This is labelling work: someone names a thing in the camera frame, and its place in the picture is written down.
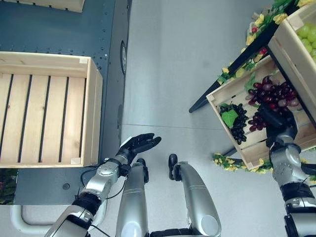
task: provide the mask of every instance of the grape bunch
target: grape bunch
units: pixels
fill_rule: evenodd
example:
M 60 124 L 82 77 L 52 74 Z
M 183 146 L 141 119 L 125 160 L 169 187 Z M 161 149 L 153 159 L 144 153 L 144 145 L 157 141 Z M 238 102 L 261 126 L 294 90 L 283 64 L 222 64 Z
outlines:
M 297 35 L 308 53 L 310 53 L 311 57 L 316 62 L 316 25 L 306 23 L 298 29 Z
M 296 98 L 296 92 L 287 82 L 283 82 L 281 85 L 273 84 L 270 77 L 264 77 L 262 83 L 254 83 L 253 87 L 255 89 L 250 89 L 245 99 L 249 100 L 248 104 L 251 106 L 256 102 L 258 104 L 265 102 L 269 104 L 271 110 L 283 116 L 284 112 L 289 111 L 287 106 L 297 106 L 299 101 Z M 250 127 L 251 132 L 257 129 L 262 130 L 267 125 L 258 112 L 255 113 L 253 120 L 248 123 L 252 125 Z
M 238 145 L 240 145 L 242 142 L 245 142 L 247 140 L 247 137 L 244 135 L 245 132 L 243 130 L 243 128 L 247 126 L 246 121 L 249 119 L 246 116 L 247 110 L 244 110 L 242 108 L 242 104 L 239 104 L 238 106 L 231 104 L 229 107 L 235 110 L 235 112 L 238 114 L 238 117 L 235 119 L 233 127 L 231 128 L 231 133 L 234 139 L 237 141 Z M 221 107 L 220 114 L 228 110 L 229 108 L 227 107 Z
M 256 130 L 261 131 L 264 127 L 267 127 L 267 122 L 260 116 L 259 112 L 255 112 L 255 115 L 252 117 L 252 120 L 248 121 L 248 124 L 252 125 L 249 130 L 254 132 Z

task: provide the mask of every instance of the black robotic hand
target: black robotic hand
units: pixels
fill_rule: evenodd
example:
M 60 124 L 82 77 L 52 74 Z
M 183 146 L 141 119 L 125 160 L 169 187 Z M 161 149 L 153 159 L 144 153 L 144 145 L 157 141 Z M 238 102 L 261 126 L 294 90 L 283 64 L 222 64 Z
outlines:
M 126 157 L 128 159 L 128 165 L 130 165 L 138 153 L 155 147 L 161 141 L 161 137 L 154 138 L 154 135 L 153 133 L 146 133 L 131 138 L 121 146 L 117 156 L 123 155 Z

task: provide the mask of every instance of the wooden crate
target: wooden crate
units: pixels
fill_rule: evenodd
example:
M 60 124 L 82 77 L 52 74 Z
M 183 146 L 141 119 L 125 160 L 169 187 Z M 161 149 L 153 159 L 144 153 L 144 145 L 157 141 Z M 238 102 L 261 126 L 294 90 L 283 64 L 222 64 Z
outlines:
M 96 164 L 101 97 L 90 57 L 0 52 L 0 167 Z
M 296 34 L 305 23 L 316 24 L 316 2 L 287 17 L 268 46 L 316 121 L 316 64 Z
M 85 0 L 4 0 L 7 2 L 19 2 L 22 4 L 28 5 L 37 5 L 37 6 L 46 6 L 52 7 L 56 9 L 66 10 L 69 11 L 79 12 L 82 13 L 83 5 Z
M 270 56 L 268 56 L 260 61 L 260 63 L 258 63 L 257 67 L 252 72 L 248 72 L 243 77 L 224 84 L 217 90 L 207 95 L 209 103 L 220 119 L 224 129 L 227 131 L 237 151 L 241 154 L 242 160 L 248 169 L 258 167 L 260 158 L 269 157 L 269 148 L 266 146 L 266 130 L 263 129 L 261 131 L 257 130 L 255 132 L 250 132 L 249 128 L 251 125 L 247 124 L 247 127 L 244 128 L 247 141 L 242 142 L 241 145 L 238 145 L 234 140 L 229 128 L 227 128 L 219 114 L 220 105 L 223 103 L 230 104 L 231 102 L 236 105 L 242 103 L 243 108 L 247 110 L 246 115 L 249 117 L 249 119 L 251 119 L 254 113 L 257 111 L 257 108 L 248 105 L 248 101 L 245 100 L 247 92 L 244 89 L 244 85 L 249 81 L 249 77 L 253 72 L 255 72 L 256 81 L 261 82 L 263 77 L 270 75 L 276 70 L 277 67 L 274 61 Z M 285 81 L 281 72 L 277 72 L 273 78 L 280 82 Z M 297 107 L 288 108 L 293 112 L 299 126 L 295 143 L 298 144 L 302 150 L 307 150 L 316 146 L 316 129 L 313 127 L 305 111 L 300 105 Z

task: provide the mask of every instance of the concrete floor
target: concrete floor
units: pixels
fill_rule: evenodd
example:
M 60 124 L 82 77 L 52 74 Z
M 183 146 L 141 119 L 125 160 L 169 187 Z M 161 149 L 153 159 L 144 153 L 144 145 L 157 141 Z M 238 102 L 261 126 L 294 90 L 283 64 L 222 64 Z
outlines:
M 223 152 L 232 143 L 210 106 L 188 113 L 221 68 L 239 55 L 250 16 L 271 2 L 133 1 L 122 140 L 145 132 L 162 137 L 157 147 L 139 155 L 149 167 L 145 189 L 150 232 L 188 227 L 182 184 L 168 179 L 167 158 L 176 153 L 205 181 L 221 219 L 223 237 L 286 236 L 284 202 L 271 174 L 227 172 L 216 166 L 211 162 L 212 153 Z M 122 182 L 121 178 L 112 194 Z M 100 225 L 110 236 L 115 236 L 119 202 L 120 196 L 109 201 Z M 0 209 L 2 232 L 27 237 L 10 226 L 9 207 Z M 46 211 L 31 207 L 28 218 L 34 222 L 43 213 L 49 214 L 47 207 Z M 91 236 L 103 235 L 92 231 Z

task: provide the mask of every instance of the robot leg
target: robot leg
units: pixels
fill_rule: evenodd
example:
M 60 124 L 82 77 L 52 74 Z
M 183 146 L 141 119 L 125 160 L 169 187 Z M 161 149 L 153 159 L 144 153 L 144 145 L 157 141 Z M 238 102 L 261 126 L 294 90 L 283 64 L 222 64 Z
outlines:
M 148 170 L 143 159 L 133 164 L 120 201 L 116 237 L 148 236 L 145 182 Z
M 197 171 L 187 162 L 179 162 L 175 154 L 169 156 L 169 178 L 182 181 L 191 229 L 195 235 L 219 237 L 221 223 L 213 200 Z

